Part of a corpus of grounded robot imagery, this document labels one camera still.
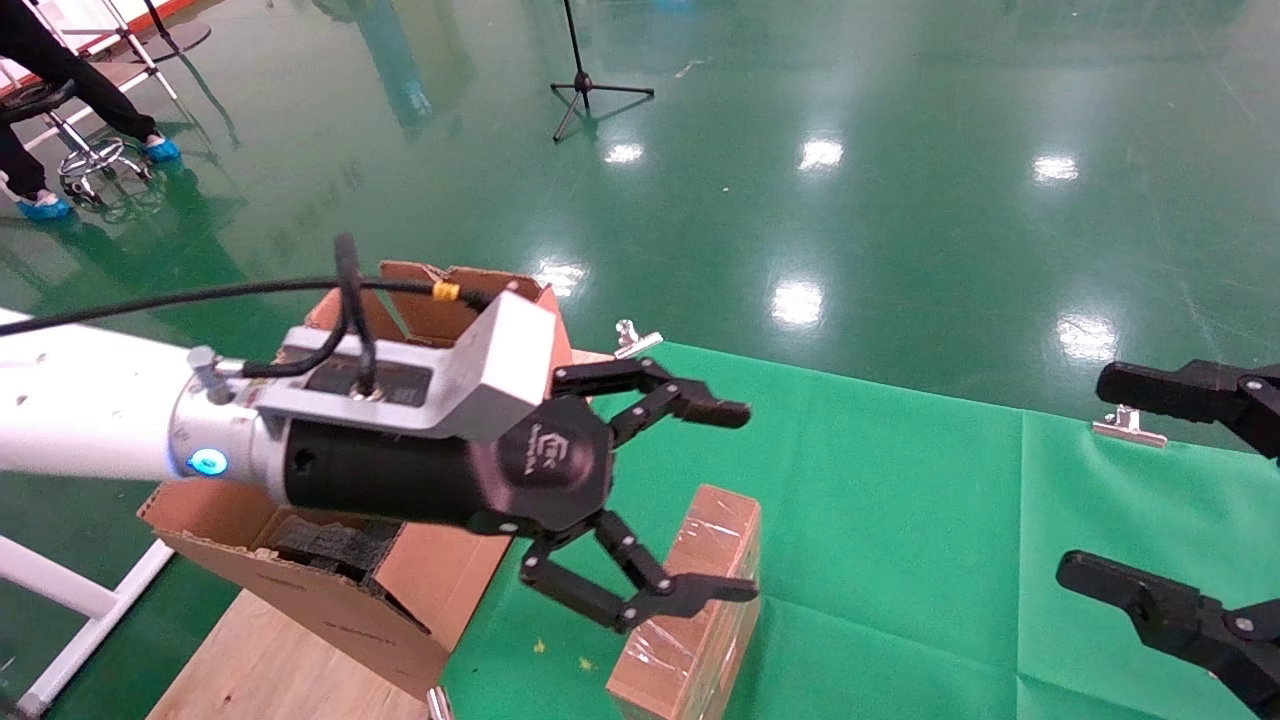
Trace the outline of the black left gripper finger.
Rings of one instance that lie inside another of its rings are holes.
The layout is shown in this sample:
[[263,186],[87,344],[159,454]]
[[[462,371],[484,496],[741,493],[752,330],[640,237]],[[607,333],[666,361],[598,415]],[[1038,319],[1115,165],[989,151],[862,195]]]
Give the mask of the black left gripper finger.
[[553,372],[556,398],[594,398],[628,392],[639,393],[639,400],[608,421],[613,448],[626,445],[667,416],[735,430],[744,428],[753,416],[749,405],[717,398],[705,383],[671,375],[650,357],[575,364]]

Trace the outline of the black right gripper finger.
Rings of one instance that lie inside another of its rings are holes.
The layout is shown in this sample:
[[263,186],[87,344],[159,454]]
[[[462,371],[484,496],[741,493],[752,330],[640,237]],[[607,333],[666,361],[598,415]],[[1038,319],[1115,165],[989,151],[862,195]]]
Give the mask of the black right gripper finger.
[[1112,361],[1096,382],[1106,404],[1193,423],[1219,423],[1258,455],[1279,457],[1279,365],[1192,360],[1166,372]]
[[1193,585],[1080,550],[1059,584],[1123,610],[1142,644],[1210,673],[1257,719],[1279,716],[1279,601],[1226,609]]

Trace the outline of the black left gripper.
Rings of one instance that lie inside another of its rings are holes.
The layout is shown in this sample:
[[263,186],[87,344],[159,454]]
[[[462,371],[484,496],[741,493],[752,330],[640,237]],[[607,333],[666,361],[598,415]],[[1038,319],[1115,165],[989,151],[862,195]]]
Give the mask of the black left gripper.
[[[428,439],[294,421],[283,500],[298,509],[531,537],[520,580],[626,634],[653,618],[695,618],[713,601],[759,597],[753,579],[669,574],[616,512],[611,428],[584,398],[545,401],[492,442]],[[625,598],[552,560],[593,534],[634,585]]]

